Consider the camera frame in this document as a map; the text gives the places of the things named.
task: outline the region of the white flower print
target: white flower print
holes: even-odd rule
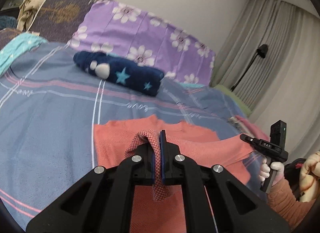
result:
[[[92,43],[91,50],[93,52],[103,52],[103,53],[110,53],[113,50],[113,46],[109,44],[109,42],[103,43],[101,46],[98,43]]]
[[[185,75],[185,84],[197,84],[199,82],[199,78],[195,77],[195,75],[192,73],[190,76]]]
[[[124,3],[119,3],[118,7],[113,8],[112,13],[115,13],[113,16],[114,20],[121,19],[121,23],[126,23],[128,20],[135,22],[141,10]]]
[[[213,67],[214,67],[214,59],[215,59],[215,56],[212,57],[212,61],[210,62],[211,69],[213,69]]]
[[[96,3],[104,3],[105,5],[108,5],[110,0],[97,0]]]
[[[165,77],[170,78],[170,79],[174,79],[176,77],[176,73],[175,72],[170,72],[168,71],[167,74],[165,75]]]
[[[205,56],[205,57],[209,56],[210,48],[208,48],[205,44],[196,42],[195,47],[198,48],[198,54],[200,56]]]
[[[131,47],[127,59],[138,63],[138,66],[154,66],[155,59],[152,56],[152,50],[145,50],[145,47],[141,45],[138,49]]]
[[[184,31],[175,30],[173,33],[171,33],[170,39],[173,40],[172,46],[174,48],[178,48],[178,52],[180,51],[187,51],[190,45],[190,39],[187,38],[188,34],[186,34]]]
[[[161,27],[166,28],[168,23],[170,23],[170,21],[161,19],[160,17],[156,16],[155,14],[153,14],[151,12],[148,13],[148,16],[151,18],[150,24],[155,27],[161,26]]]
[[[87,38],[87,26],[82,26],[78,28],[78,30],[73,34],[72,39],[67,42],[73,48],[77,48],[80,46],[80,41]]]

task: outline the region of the blue star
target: blue star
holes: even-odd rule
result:
[[[143,90],[149,90],[150,88],[152,88],[152,85],[150,85],[149,83],[144,83],[144,89]]]
[[[122,70],[122,72],[117,71],[116,75],[118,77],[116,83],[121,83],[122,85],[125,85],[125,80],[130,77],[130,75],[125,73],[125,68]]]

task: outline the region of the pink textured cloth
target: pink textured cloth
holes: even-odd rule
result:
[[[118,165],[133,155],[134,149],[150,142],[155,153],[156,183],[154,187],[136,186],[132,208],[131,233],[185,233],[185,217],[180,186],[165,187],[161,183],[159,133],[166,130],[167,141],[177,144],[181,154],[199,165],[223,165],[242,183],[250,174],[242,163],[252,152],[239,136],[219,141],[215,132],[182,121],[170,125],[156,116],[125,121],[109,121],[95,125],[94,140],[98,164],[106,168]]]
[[[267,136],[263,131],[261,131],[261,129],[257,127],[255,124],[250,123],[247,118],[243,118],[239,115],[236,115],[236,118],[240,122],[242,122],[247,127],[247,129],[249,129],[249,131],[254,135],[254,137],[268,142],[270,141],[270,137]]]

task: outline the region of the black floor lamp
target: black floor lamp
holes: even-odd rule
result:
[[[252,60],[250,61],[247,69],[245,70],[245,72],[243,73],[243,75],[241,76],[241,78],[238,80],[238,82],[232,86],[231,91],[234,91],[234,89],[237,87],[237,85],[239,85],[240,81],[242,80],[242,78],[244,77],[244,75],[248,72],[249,68],[251,67],[252,63],[254,62],[254,60],[256,59],[256,57],[259,55],[260,57],[262,57],[263,59],[266,58],[267,52],[268,52],[268,45],[267,44],[262,44],[256,51],[256,53],[254,54],[254,56],[252,57]]]

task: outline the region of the orange sleeve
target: orange sleeve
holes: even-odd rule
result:
[[[289,223],[291,230],[300,224],[314,202],[315,199],[310,202],[297,201],[285,179],[272,186],[268,194],[269,206]]]

